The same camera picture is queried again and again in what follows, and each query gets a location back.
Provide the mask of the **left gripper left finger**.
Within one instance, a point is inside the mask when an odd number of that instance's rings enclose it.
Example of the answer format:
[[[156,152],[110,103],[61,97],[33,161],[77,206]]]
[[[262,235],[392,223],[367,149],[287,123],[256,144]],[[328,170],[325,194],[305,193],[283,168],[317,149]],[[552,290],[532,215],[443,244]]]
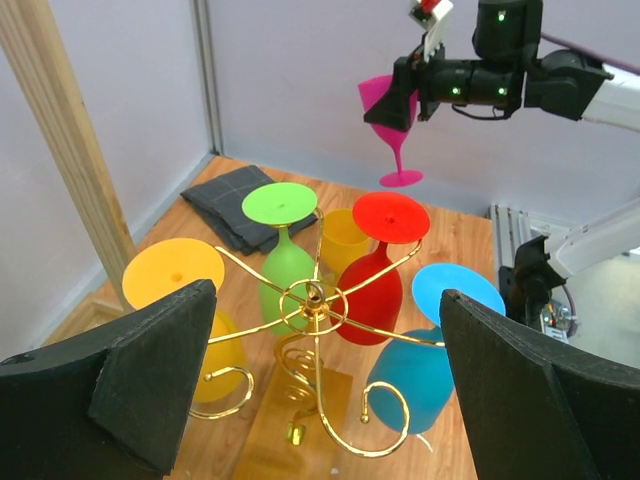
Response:
[[[184,435],[216,308],[197,280],[1,363],[4,479],[162,479]]]

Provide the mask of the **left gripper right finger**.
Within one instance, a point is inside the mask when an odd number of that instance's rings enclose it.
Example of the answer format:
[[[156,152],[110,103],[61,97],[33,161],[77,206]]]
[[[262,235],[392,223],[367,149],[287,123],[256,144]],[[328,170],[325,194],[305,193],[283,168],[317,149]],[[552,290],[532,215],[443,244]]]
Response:
[[[441,328],[480,479],[636,479],[639,371],[447,290]]]

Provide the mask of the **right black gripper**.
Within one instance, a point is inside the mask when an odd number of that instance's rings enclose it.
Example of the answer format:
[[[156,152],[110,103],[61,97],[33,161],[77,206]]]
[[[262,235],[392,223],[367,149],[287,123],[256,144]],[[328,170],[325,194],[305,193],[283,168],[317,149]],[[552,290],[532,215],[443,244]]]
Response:
[[[426,62],[399,57],[391,75],[362,83],[363,119],[399,132],[413,123],[418,100],[420,121],[442,104],[456,111],[469,105],[490,106],[506,120],[520,108],[520,71],[509,63],[433,58]]]

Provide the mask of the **pink wine glass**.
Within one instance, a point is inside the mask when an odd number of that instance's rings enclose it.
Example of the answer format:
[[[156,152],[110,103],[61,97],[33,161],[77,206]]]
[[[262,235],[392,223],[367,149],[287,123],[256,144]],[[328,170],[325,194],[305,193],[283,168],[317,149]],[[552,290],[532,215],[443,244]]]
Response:
[[[392,82],[391,75],[372,77],[358,84],[358,91],[363,109],[368,111],[387,92]],[[402,146],[409,132],[401,132],[382,125],[372,124],[376,135],[392,150],[395,158],[396,170],[382,176],[379,184],[385,188],[402,188],[414,185],[423,179],[419,170],[407,170],[402,165]]]

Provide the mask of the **blue wine glass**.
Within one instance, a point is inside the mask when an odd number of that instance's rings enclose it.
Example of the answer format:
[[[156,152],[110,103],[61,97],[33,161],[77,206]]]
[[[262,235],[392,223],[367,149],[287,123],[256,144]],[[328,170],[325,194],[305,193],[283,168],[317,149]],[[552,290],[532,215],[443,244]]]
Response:
[[[412,281],[412,297],[420,312],[435,327],[407,331],[407,336],[441,342],[440,301],[444,291],[454,289],[503,314],[505,304],[499,291],[479,273],[451,263],[428,265]],[[428,431],[449,401],[454,380],[447,351],[443,348],[393,340],[385,346],[367,381],[382,381],[405,398],[410,435]]]

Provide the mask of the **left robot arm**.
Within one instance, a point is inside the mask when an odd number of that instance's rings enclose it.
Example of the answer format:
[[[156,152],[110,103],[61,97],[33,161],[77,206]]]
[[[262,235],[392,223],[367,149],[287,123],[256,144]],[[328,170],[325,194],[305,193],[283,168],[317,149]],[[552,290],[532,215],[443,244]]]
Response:
[[[628,250],[632,206],[522,244],[498,287],[453,264],[414,278],[482,479],[635,479],[639,372],[538,332],[553,289]],[[216,307],[198,277],[137,313],[1,365],[1,475],[159,479],[176,462]]]

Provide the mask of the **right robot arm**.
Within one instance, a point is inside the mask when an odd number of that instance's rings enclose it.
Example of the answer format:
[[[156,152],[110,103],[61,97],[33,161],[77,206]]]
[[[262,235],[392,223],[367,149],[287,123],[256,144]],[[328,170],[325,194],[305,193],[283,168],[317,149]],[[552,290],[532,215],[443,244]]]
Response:
[[[425,31],[422,42],[395,61],[391,84],[366,108],[365,122],[406,132],[449,104],[459,114],[470,105],[489,106],[493,121],[525,107],[638,130],[639,73],[569,44],[540,57],[542,2],[479,2],[473,59],[445,54],[452,12],[449,1],[412,2],[409,14]]]

